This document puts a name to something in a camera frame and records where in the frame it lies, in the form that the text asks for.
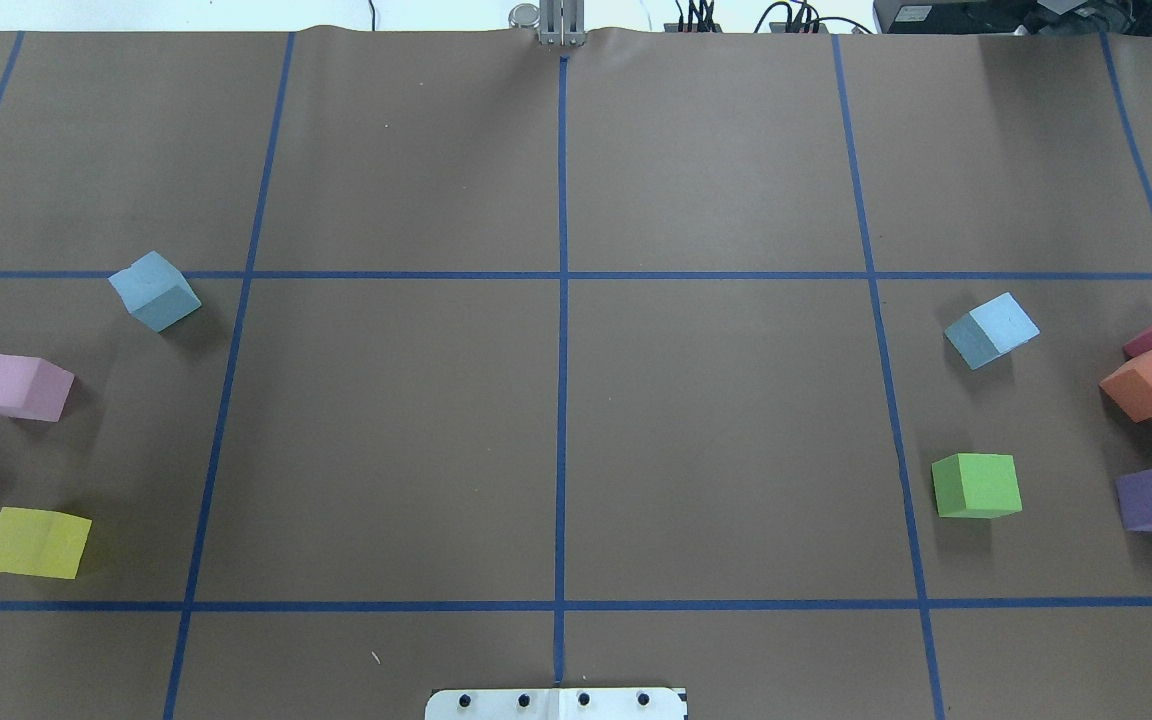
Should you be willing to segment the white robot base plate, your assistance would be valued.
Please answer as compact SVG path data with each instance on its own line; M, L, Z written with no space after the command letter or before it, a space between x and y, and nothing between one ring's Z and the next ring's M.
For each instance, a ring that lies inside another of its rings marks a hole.
M685 691L667 687L444 689L425 719L687 719Z

